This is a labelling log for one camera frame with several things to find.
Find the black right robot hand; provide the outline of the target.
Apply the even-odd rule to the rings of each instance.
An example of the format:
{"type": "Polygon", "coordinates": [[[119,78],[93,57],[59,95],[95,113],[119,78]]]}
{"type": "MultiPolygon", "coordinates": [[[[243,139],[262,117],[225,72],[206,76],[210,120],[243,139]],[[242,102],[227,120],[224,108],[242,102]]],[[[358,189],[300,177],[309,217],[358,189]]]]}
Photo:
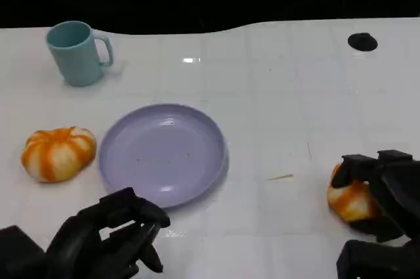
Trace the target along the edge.
{"type": "Polygon", "coordinates": [[[327,189],[331,210],[377,242],[419,236],[419,161],[399,150],[343,156],[327,189]]]}

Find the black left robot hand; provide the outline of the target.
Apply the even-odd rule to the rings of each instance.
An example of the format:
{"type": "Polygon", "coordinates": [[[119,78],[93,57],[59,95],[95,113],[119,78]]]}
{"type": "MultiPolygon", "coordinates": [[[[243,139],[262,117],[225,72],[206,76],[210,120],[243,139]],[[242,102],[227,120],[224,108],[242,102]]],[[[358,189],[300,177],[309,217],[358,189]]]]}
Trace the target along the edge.
{"type": "Polygon", "coordinates": [[[163,272],[153,242],[171,224],[132,188],[109,194],[68,218],[46,251],[47,278],[132,278],[138,261],[163,272]]]}

